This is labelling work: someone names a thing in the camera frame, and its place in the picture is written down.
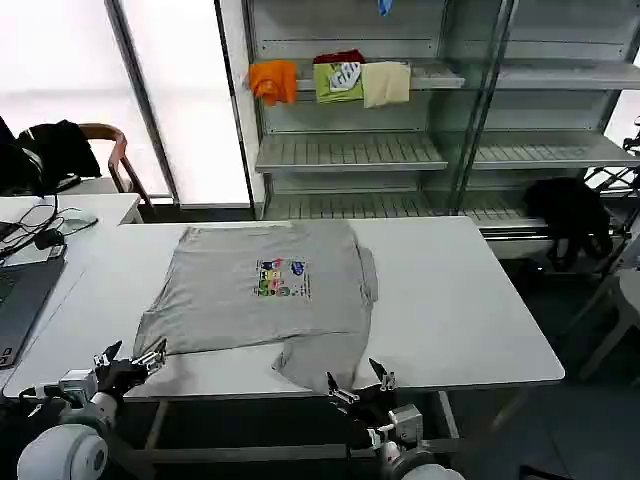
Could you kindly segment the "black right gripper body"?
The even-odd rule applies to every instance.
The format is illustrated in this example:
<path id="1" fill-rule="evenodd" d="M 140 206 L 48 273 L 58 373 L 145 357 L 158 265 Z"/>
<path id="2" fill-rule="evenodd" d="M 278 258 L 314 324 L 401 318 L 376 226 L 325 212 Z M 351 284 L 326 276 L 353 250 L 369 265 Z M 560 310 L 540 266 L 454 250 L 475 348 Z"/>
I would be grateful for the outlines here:
<path id="1" fill-rule="evenodd" d="M 379 428 L 391 423 L 389 411 L 398 406 L 395 390 L 382 391 L 376 384 L 356 391 L 359 400 L 347 404 L 338 402 L 338 410 L 347 418 L 347 445 L 372 446 L 369 432 L 379 433 Z"/>

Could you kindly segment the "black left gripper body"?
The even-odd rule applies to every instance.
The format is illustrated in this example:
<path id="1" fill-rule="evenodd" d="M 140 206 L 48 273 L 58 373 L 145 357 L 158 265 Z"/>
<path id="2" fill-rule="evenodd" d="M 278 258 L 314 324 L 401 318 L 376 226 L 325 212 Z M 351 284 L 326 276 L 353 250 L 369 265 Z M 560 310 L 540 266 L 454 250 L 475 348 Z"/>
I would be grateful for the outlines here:
<path id="1" fill-rule="evenodd" d="M 146 368 L 130 360 L 114 360 L 95 368 L 97 391 L 122 401 L 126 393 L 146 381 Z"/>

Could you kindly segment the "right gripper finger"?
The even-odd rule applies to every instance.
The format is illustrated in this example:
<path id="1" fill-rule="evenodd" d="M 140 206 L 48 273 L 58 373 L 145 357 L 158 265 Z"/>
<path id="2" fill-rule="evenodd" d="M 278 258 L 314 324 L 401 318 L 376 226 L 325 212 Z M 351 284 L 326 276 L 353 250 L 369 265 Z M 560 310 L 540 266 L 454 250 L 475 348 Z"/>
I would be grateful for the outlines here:
<path id="1" fill-rule="evenodd" d="M 383 364 L 377 362 L 373 358 L 369 359 L 369 364 L 378 379 L 380 391 L 392 391 L 396 388 L 395 373 L 388 371 Z"/>
<path id="2" fill-rule="evenodd" d="M 330 396 L 335 397 L 336 399 L 338 399 L 340 402 L 344 404 L 356 404 L 357 402 L 360 401 L 359 395 L 342 389 L 338 385 L 338 382 L 330 372 L 326 373 L 326 377 L 327 377 L 327 385 L 328 385 L 328 394 Z"/>

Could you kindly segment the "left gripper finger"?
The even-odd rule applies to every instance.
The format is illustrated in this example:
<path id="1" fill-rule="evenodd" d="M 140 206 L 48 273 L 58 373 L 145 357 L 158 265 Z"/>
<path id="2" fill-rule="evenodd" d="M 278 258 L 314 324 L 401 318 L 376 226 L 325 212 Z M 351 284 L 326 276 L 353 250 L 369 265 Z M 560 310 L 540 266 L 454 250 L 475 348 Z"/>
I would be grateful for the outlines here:
<path id="1" fill-rule="evenodd" d="M 95 367 L 108 368 L 118 354 L 121 346 L 122 341 L 119 340 L 116 343 L 108 346 L 101 354 L 95 355 L 93 357 Z"/>
<path id="2" fill-rule="evenodd" d="M 167 339 L 162 339 L 153 350 L 131 361 L 137 371 L 146 374 L 154 374 L 162 368 L 166 362 Z"/>

